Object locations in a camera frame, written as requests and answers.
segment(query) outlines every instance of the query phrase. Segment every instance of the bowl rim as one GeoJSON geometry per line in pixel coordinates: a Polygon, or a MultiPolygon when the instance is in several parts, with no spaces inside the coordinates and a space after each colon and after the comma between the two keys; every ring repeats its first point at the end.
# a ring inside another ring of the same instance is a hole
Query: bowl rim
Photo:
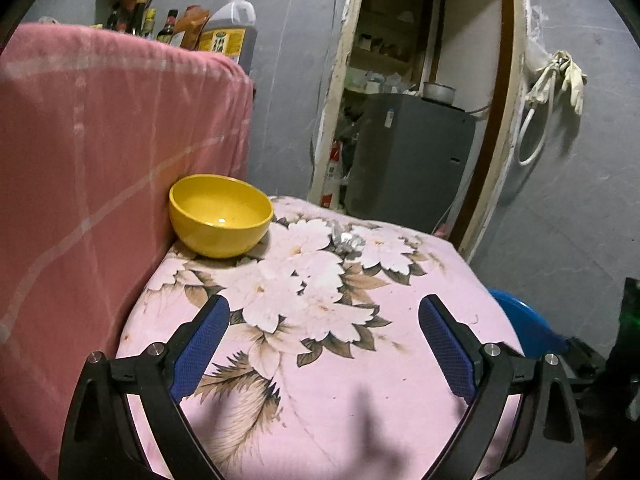
{"type": "Polygon", "coordinates": [[[241,230],[246,230],[246,229],[254,229],[256,227],[260,227],[265,225],[268,222],[271,222],[271,219],[273,219],[273,203],[271,203],[271,200],[269,199],[269,197],[266,195],[266,193],[264,193],[263,191],[261,191],[260,189],[258,189],[255,186],[252,186],[251,184],[249,184],[248,182],[245,182],[244,180],[239,180],[237,178],[233,178],[232,176],[226,176],[226,175],[218,175],[218,174],[214,174],[214,173],[194,173],[194,174],[190,174],[187,176],[184,176],[178,180],[176,180],[174,182],[174,184],[171,186],[171,189],[169,189],[169,202],[171,203],[171,205],[173,207],[175,207],[180,213],[182,213],[183,215],[185,215],[187,218],[193,220],[194,222],[197,222],[199,224],[204,224],[204,225],[208,225],[211,227],[219,227],[221,229],[229,229],[229,230],[233,230],[233,231],[241,231],[241,230]],[[198,218],[196,218],[195,216],[193,216],[190,213],[187,213],[183,208],[181,208],[178,203],[175,201],[174,198],[174,189],[175,187],[180,184],[181,182],[183,182],[184,180],[189,180],[192,178],[201,178],[201,177],[207,177],[207,178],[213,178],[213,179],[222,179],[222,180],[230,180],[232,182],[237,182],[238,184],[241,184],[243,186],[249,187],[251,189],[256,190],[269,204],[269,208],[270,208],[270,212],[271,214],[268,216],[267,219],[258,222],[257,224],[252,224],[252,225],[248,225],[248,226],[243,226],[243,227],[232,227],[232,226],[222,226],[219,224],[213,224],[212,222],[204,222],[198,218]]]}

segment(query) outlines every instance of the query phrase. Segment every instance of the crumpled foil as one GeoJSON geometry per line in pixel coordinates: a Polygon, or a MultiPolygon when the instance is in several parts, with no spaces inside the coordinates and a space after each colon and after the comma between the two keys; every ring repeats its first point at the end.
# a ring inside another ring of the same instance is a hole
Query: crumpled foil
{"type": "Polygon", "coordinates": [[[361,253],[366,244],[364,238],[356,233],[345,231],[339,222],[329,222],[331,226],[331,240],[334,242],[338,254],[361,253]]]}

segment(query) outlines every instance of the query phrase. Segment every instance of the pink cloth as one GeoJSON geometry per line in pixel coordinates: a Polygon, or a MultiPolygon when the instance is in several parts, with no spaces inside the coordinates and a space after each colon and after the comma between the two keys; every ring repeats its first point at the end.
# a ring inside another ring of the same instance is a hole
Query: pink cloth
{"type": "Polygon", "coordinates": [[[114,353],[174,239],[169,187],[244,176],[252,89],[225,57],[86,27],[21,25],[0,57],[0,409],[50,478],[85,357],[114,353]]]}
{"type": "MultiPolygon", "coordinates": [[[[228,299],[231,326],[195,394],[181,407],[227,480],[418,480],[466,404],[418,325],[437,294],[481,342],[520,349],[500,306],[451,244],[302,200],[273,200],[277,222],[247,256],[215,261],[176,243],[133,308],[118,357],[168,340],[208,294],[228,299]],[[337,251],[331,221],[362,236],[337,251]]],[[[152,468],[170,476],[129,396],[152,468]]],[[[517,398],[504,409],[484,463],[494,471],[517,398]]]]}

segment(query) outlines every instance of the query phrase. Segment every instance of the blue gripper pad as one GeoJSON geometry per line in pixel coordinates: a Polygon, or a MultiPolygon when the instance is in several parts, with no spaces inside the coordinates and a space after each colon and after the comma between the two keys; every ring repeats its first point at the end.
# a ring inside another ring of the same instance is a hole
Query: blue gripper pad
{"type": "Polygon", "coordinates": [[[170,393],[176,403],[194,393],[229,326],[229,304],[218,297],[215,306],[175,361],[170,393]]]}
{"type": "Polygon", "coordinates": [[[429,298],[420,302],[418,320],[452,393],[470,404],[476,396],[471,359],[429,298]]]}

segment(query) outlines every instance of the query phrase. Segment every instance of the refrigerator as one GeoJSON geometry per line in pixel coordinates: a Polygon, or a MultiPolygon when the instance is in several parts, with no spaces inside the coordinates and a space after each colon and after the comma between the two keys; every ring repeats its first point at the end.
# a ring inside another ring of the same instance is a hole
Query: refrigerator
{"type": "Polygon", "coordinates": [[[374,94],[360,121],[347,213],[430,234],[458,193],[476,120],[416,96],[374,94]]]}

